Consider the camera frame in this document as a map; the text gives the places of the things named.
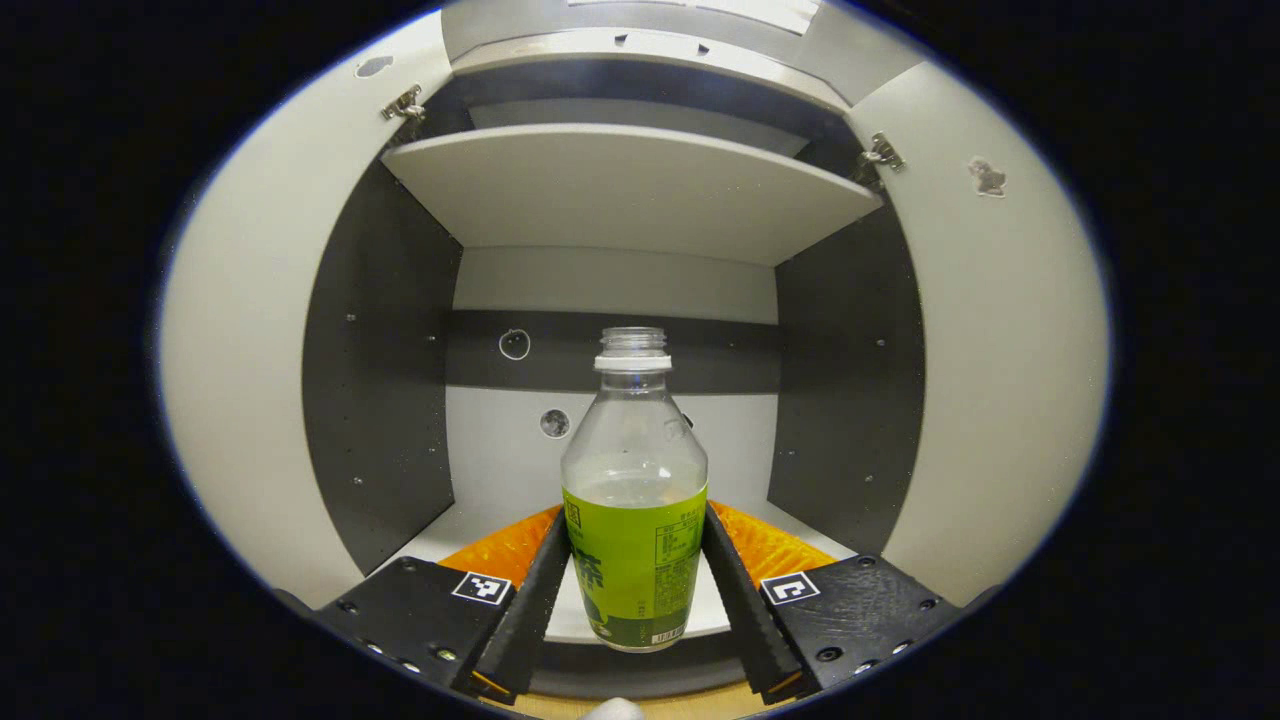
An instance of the door hinge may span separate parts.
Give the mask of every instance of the door hinge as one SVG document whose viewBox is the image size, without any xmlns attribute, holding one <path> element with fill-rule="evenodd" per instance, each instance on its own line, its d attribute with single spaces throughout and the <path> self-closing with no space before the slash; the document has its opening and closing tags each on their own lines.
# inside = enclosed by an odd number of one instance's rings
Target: door hinge
<svg viewBox="0 0 1280 720">
<path fill-rule="evenodd" d="M 415 105 L 417 100 L 417 94 L 422 92 L 422 86 L 415 85 L 413 87 L 406 90 L 399 97 L 392 100 L 383 108 L 383 117 L 388 120 L 392 118 L 417 118 L 421 119 L 426 111 L 421 105 Z"/>
<path fill-rule="evenodd" d="M 876 172 L 876 165 L 888 165 L 893 168 L 895 173 L 901 172 L 906 165 L 883 132 L 872 136 L 872 149 L 858 156 L 850 179 L 858 184 L 879 190 L 883 183 L 879 179 L 879 173 Z"/>
</svg>

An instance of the shelf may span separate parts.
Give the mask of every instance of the shelf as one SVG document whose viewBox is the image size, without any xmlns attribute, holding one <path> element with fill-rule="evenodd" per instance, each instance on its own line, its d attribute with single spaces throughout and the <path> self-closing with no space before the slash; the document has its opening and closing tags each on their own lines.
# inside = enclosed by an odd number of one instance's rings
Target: shelf
<svg viewBox="0 0 1280 720">
<path fill-rule="evenodd" d="M 605 247 L 772 268 L 881 206 L 791 158 L 635 126 L 461 132 L 383 163 L 463 247 Z"/>
</svg>

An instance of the plastic bottle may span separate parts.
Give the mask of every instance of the plastic bottle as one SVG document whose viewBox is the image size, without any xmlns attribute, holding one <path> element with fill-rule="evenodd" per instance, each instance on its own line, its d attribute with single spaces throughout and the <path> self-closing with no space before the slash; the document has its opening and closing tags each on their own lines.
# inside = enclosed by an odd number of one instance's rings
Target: plastic bottle
<svg viewBox="0 0 1280 720">
<path fill-rule="evenodd" d="M 685 632 L 707 507 L 707 452 L 667 393 L 660 328 L 608 328 L 600 392 L 561 459 L 566 525 L 596 637 L 654 652 Z"/>
</svg>

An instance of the green label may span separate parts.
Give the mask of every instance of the green label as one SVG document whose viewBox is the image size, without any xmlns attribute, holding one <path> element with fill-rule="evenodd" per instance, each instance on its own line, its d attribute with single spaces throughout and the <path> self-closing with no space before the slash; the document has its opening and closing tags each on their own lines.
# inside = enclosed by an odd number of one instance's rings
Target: green label
<svg viewBox="0 0 1280 720">
<path fill-rule="evenodd" d="M 596 635 L 648 647 L 684 634 L 705 512 L 707 486 L 662 507 L 605 507 L 564 491 L 577 582 Z"/>
</svg>

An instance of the black background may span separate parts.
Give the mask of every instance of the black background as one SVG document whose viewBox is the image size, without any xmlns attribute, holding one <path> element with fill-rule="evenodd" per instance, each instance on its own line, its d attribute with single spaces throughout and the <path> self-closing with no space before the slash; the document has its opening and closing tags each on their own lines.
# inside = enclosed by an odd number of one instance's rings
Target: black background
<svg viewBox="0 0 1280 720">
<path fill-rule="evenodd" d="M 1263 5 L 872 4 L 1001 99 L 1092 202 L 1117 386 L 1091 482 L 1011 587 L 810 716 L 1275 710 L 1274 546 L 1251 532 L 1280 473 L 1244 411 L 1267 387 L 1275 231 L 1239 222 L 1266 137 Z M 35 160 L 13 176 L 5 233 L 18 716 L 463 712 L 297 620 L 238 566 L 168 455 L 146 340 L 192 184 L 306 78 L 419 10 L 6 8 L 10 141 Z"/>
</svg>

